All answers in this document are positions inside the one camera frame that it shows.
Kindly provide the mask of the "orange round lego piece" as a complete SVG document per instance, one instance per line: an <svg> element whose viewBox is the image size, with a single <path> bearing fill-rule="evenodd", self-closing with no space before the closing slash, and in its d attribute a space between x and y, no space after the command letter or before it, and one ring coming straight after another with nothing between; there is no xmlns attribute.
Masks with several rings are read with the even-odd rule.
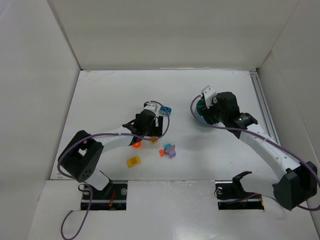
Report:
<svg viewBox="0 0 320 240"><path fill-rule="evenodd" d="M132 147L135 148L135 149L138 149L138 148L140 148L141 146L142 146L142 142L141 142L141 141L136 142L136 143L134 143L134 144L132 145Z"/></svg>

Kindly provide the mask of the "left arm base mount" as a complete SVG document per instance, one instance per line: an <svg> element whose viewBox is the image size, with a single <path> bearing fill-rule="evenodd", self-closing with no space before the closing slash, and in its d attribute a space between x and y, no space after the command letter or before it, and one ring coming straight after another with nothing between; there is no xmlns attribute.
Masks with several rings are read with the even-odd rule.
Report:
<svg viewBox="0 0 320 240"><path fill-rule="evenodd" d="M80 209L87 210L89 203L92 211L125 211L127 208L128 181L110 182L105 190L99 191L80 184L78 190L82 193Z"/></svg>

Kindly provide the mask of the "small orange lego piece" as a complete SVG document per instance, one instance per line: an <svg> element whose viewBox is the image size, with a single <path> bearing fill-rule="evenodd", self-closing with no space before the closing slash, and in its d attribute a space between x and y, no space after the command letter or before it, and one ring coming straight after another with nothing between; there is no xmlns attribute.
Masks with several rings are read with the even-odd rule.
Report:
<svg viewBox="0 0 320 240"><path fill-rule="evenodd" d="M161 157L163 157L163 156L165 155L165 153L164 153L164 151L163 151L162 149L159 150L159 155L160 155Z"/></svg>

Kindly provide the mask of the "small orange-yellow lego brick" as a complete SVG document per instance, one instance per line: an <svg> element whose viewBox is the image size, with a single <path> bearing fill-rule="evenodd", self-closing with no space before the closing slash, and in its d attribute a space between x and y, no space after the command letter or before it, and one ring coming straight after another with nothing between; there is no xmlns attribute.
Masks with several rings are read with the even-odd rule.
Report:
<svg viewBox="0 0 320 240"><path fill-rule="evenodd" d="M158 141L156 136L152 136L150 139L152 144L155 144Z"/></svg>

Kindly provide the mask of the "yellow lego brick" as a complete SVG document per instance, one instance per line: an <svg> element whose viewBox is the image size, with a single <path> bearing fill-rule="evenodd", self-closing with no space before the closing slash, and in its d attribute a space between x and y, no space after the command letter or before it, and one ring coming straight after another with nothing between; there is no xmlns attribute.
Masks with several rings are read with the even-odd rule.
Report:
<svg viewBox="0 0 320 240"><path fill-rule="evenodd" d="M141 159L138 156L135 156L127 160L127 165L129 168L135 167L141 163Z"/></svg>

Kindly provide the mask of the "aluminium rail right edge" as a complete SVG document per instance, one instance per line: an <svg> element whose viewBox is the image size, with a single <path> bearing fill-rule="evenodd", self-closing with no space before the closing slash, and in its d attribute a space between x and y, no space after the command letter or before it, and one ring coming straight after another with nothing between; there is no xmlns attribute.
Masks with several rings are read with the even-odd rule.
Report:
<svg viewBox="0 0 320 240"><path fill-rule="evenodd" d="M259 108L262 114L262 119L265 125L265 130L272 137L276 143L280 143L279 137L276 131L276 127L274 125L274 121L261 85L261 81L256 70L249 71L249 75L253 84L253 88L255 90L255 94L257 97L257 101L259 104Z"/></svg>

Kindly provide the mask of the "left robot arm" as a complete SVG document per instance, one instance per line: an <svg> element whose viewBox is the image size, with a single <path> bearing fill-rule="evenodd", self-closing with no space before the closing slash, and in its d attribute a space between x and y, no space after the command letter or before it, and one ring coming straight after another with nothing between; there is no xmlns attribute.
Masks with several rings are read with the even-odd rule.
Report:
<svg viewBox="0 0 320 240"><path fill-rule="evenodd" d="M80 130L60 154L57 170L65 177L88 185L105 198L112 191L113 182L97 169L102 153L132 146L149 137L161 138L163 121L163 116L144 109L135 115L135 119L110 132L89 134Z"/></svg>

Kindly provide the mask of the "teal lego block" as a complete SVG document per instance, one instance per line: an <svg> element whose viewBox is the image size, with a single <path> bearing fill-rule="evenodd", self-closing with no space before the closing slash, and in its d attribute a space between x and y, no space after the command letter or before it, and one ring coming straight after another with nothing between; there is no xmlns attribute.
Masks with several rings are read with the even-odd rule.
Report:
<svg viewBox="0 0 320 240"><path fill-rule="evenodd" d="M167 115L167 116L170 116L171 112L172 112L172 109L170 107L167 107L167 106L161 106L160 110L159 110L160 114Z"/></svg>

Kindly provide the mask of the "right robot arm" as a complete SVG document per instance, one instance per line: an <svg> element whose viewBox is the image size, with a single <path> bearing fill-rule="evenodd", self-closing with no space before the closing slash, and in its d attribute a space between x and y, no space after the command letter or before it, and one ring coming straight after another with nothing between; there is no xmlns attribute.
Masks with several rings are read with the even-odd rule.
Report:
<svg viewBox="0 0 320 240"><path fill-rule="evenodd" d="M236 96L229 91L217 93L208 86L202 90L196 111L207 126L228 130L252 148L273 170L279 181L272 185L273 195L287 210L317 194L320 179L317 167L277 144L249 113L241 112Z"/></svg>

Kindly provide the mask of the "teal round divided container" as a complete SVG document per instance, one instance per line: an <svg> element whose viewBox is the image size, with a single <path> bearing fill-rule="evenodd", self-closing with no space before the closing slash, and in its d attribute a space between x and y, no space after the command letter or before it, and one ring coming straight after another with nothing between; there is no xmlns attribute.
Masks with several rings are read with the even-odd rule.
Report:
<svg viewBox="0 0 320 240"><path fill-rule="evenodd" d="M207 127L204 123L206 122L201 114L201 110L202 109L206 109L206 103L205 103L205 100L200 98L197 103L196 103L196 106L195 106L195 115L197 116L198 119L200 119L200 121L198 121L198 124L200 126L203 126L203 127Z"/></svg>

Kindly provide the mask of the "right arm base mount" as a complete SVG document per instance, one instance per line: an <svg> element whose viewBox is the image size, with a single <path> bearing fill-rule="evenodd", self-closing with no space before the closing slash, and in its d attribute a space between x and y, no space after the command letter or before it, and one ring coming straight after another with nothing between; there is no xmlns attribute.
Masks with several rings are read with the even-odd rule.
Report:
<svg viewBox="0 0 320 240"><path fill-rule="evenodd" d="M231 180L215 180L214 195L217 198L219 210L264 210L262 196L255 192L244 190L241 179L251 174L243 171Z"/></svg>

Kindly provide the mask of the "purple lego figure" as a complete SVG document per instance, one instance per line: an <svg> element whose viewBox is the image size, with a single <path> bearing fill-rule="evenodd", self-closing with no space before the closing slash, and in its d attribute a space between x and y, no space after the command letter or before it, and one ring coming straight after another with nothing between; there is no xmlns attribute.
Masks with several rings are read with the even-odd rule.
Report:
<svg viewBox="0 0 320 240"><path fill-rule="evenodd" d="M174 158L176 156L176 146L174 144L166 144L164 146L164 154L167 155L169 158Z"/></svg>

